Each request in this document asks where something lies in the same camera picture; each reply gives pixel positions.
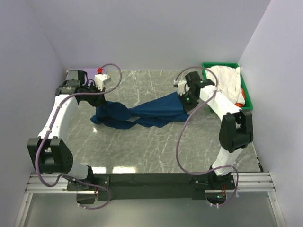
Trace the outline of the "folded lavender t shirt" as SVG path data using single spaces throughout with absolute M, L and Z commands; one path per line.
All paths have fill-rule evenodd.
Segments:
M 66 81 L 76 81 L 80 83 L 81 85 L 84 85 L 86 83 L 94 82 L 94 77 L 96 74 L 92 74 L 92 71 L 85 71 L 85 70 L 77 70 L 77 69 L 71 69 L 67 71 L 67 75 L 65 80 Z

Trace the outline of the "aluminium rail frame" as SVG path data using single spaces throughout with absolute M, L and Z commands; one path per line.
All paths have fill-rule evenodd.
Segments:
M 186 173 L 113 173 L 95 174 L 94 186 L 88 186 L 75 178 L 43 176 L 54 187 L 46 187 L 37 175 L 31 175 L 15 222 L 24 226 L 34 194 L 37 193 L 75 193 L 80 204 L 84 201 L 106 201 L 123 199 L 181 199 L 203 200 L 211 193 L 219 196 L 231 192 L 228 199 L 235 198 L 240 192 L 267 192 L 276 223 L 286 226 L 275 187 L 268 172 L 230 173 L 216 177 L 214 174 L 188 175 Z

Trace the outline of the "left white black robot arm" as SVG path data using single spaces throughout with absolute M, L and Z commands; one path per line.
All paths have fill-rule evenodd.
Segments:
M 69 70 L 68 78 L 56 89 L 53 109 L 37 138 L 30 138 L 27 149 L 40 181 L 47 187 L 57 183 L 47 183 L 42 174 L 58 174 L 84 189 L 94 186 L 95 178 L 89 165 L 75 161 L 69 148 L 63 141 L 73 113 L 79 102 L 85 101 L 91 106 L 105 103 L 105 86 L 111 78 L 102 69 L 98 69 L 93 79 L 83 70 Z

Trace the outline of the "white t shirt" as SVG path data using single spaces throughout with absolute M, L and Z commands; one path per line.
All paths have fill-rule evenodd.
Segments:
M 233 104 L 244 103 L 241 95 L 241 68 L 229 66 L 212 66 L 208 68 L 218 78 L 218 90 Z

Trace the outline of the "blue t shirt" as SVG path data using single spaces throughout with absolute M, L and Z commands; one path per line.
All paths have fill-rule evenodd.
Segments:
M 90 120 L 94 124 L 115 129 L 130 129 L 137 124 L 147 128 L 162 128 L 170 122 L 185 122 L 188 117 L 178 94 L 174 92 L 132 108 L 107 101 L 105 105 L 96 108 Z

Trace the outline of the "green plastic bin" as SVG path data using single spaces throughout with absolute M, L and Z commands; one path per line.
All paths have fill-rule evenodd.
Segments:
M 237 63 L 224 63 L 224 62 L 204 62 L 202 63 L 202 67 L 205 68 L 205 70 L 203 70 L 202 72 L 202 75 L 203 75 L 203 78 L 204 79 L 210 79 L 212 81 L 215 81 L 215 78 L 214 78 L 214 75 L 212 75 L 207 69 L 212 67 L 212 66 L 216 66 L 216 65 L 219 65 L 219 66 L 229 66 L 229 67 L 232 67 L 232 68 L 236 68 L 236 67 L 239 67 L 239 65 Z M 246 103 L 245 105 L 242 107 L 243 110 L 252 110 L 253 108 L 253 105 L 252 105 L 252 102 L 251 102 L 251 99 L 250 99 L 250 96 L 249 96 L 249 93 L 247 91 L 247 88 L 246 88 L 246 85 L 245 85 L 245 82 L 244 82 L 244 79 L 242 77 L 242 74 L 241 74 L 241 86 L 242 88 L 244 89 L 244 92 L 245 92 L 245 96 L 246 96 Z

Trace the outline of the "black base beam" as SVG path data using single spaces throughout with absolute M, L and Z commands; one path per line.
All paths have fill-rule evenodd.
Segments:
M 186 173 L 156 174 L 94 174 L 95 184 L 109 189 L 111 199 L 176 199 L 205 200 L 207 190 L 233 190 L 235 180 L 231 174 L 216 177 L 188 175 Z

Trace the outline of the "orange garment in bin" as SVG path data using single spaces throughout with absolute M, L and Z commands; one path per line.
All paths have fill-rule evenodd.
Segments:
M 243 99 L 244 99 L 244 103 L 236 103 L 236 104 L 235 104 L 236 106 L 238 106 L 238 107 L 240 107 L 240 108 L 242 108 L 242 107 L 245 105 L 245 103 L 246 103 L 246 101 L 245 101 L 246 96 L 245 96 L 245 92 L 244 92 L 244 89 L 243 89 L 243 88 L 241 89 L 241 95 L 242 95 L 242 97 L 243 97 Z

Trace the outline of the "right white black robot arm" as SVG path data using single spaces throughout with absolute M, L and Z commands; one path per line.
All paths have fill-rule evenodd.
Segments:
M 252 114 L 219 92 L 216 75 L 212 79 L 201 79 L 196 71 L 190 72 L 184 80 L 174 80 L 174 86 L 178 88 L 178 97 L 185 111 L 195 113 L 200 107 L 198 102 L 202 101 L 221 121 L 220 151 L 210 169 L 204 172 L 209 186 L 218 189 L 228 182 L 237 157 L 253 141 Z

